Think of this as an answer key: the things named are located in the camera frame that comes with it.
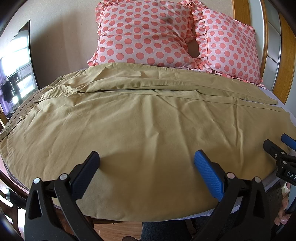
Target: wooden bed frame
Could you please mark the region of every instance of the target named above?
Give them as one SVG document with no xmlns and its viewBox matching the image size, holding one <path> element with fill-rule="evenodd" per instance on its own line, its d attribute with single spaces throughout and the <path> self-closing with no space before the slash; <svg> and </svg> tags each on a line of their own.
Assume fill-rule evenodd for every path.
<svg viewBox="0 0 296 241">
<path fill-rule="evenodd" d="M 264 0 L 260 0 L 263 10 L 263 21 L 264 21 L 264 47 L 263 56 L 260 68 L 260 77 L 263 77 L 268 48 L 268 19 L 265 8 Z M 234 19 L 251 25 L 250 7 L 248 0 L 232 0 L 233 17 Z M 279 14 L 281 23 L 281 53 L 280 63 L 276 81 L 272 90 L 272 93 L 279 98 L 284 104 L 287 101 L 290 93 L 296 61 L 296 40 L 295 35 L 288 25 L 287 21 L 282 14 Z"/>
</svg>

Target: mirror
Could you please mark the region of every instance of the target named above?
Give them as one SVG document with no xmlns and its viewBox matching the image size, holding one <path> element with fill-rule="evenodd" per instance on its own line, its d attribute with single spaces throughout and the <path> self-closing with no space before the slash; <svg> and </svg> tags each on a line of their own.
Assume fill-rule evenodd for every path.
<svg viewBox="0 0 296 241">
<path fill-rule="evenodd" d="M 0 104 L 9 119 L 39 89 L 30 52 L 30 20 L 20 29 L 0 59 Z"/>
</svg>

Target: pant leg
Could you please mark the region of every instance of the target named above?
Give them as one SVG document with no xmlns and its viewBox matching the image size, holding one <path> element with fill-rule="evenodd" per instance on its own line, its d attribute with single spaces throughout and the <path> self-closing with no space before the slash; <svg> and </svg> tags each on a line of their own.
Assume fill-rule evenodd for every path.
<svg viewBox="0 0 296 241">
<path fill-rule="evenodd" d="M 232 229 L 234 222 L 237 218 L 237 214 L 238 214 L 238 211 L 236 211 L 235 213 L 231 213 L 229 215 L 224 227 L 220 232 L 220 235 L 224 235 L 226 232 Z M 195 226 L 196 226 L 197 232 L 204 227 L 209 217 L 210 216 L 201 216 L 201 217 L 195 218 Z"/>
<path fill-rule="evenodd" d="M 184 220 L 143 222 L 141 241 L 190 241 Z"/>
</svg>

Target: pillowcase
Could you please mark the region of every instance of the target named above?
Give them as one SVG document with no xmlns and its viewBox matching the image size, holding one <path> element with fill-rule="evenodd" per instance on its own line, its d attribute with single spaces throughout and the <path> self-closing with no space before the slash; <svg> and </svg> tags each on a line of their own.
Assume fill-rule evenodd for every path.
<svg viewBox="0 0 296 241">
<path fill-rule="evenodd" d="M 254 28 L 210 10 L 200 1 L 192 1 L 192 14 L 200 70 L 260 84 Z"/>
<path fill-rule="evenodd" d="M 100 2 L 96 7 L 98 48 L 89 66 L 127 62 L 197 68 L 187 47 L 196 37 L 190 5 L 191 1 Z"/>
</svg>

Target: purple curtain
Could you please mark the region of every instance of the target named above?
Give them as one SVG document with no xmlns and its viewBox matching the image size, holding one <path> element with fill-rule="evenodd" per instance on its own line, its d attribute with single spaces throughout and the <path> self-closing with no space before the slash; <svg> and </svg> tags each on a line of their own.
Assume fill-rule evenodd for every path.
<svg viewBox="0 0 296 241">
<path fill-rule="evenodd" d="M 6 79 L 6 75 L 4 74 L 4 70 L 2 67 L 2 59 L 0 59 L 0 84 L 2 84 Z M 7 116 L 13 109 L 13 103 L 12 101 L 10 103 L 7 103 L 4 101 L 2 90 L 0 89 L 0 105 L 3 109 L 4 114 Z"/>
</svg>

